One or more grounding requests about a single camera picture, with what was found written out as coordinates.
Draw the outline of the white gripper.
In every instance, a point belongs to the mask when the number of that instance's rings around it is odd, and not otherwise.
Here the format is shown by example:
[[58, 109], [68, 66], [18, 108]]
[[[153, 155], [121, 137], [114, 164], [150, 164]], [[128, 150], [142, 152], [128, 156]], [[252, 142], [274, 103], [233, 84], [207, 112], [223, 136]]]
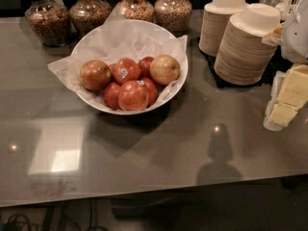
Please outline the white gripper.
[[280, 23], [262, 38], [262, 43], [282, 43], [282, 57], [296, 63], [286, 73], [276, 72], [265, 112], [264, 127], [281, 131], [308, 102], [308, 4], [301, 3], [286, 23]]

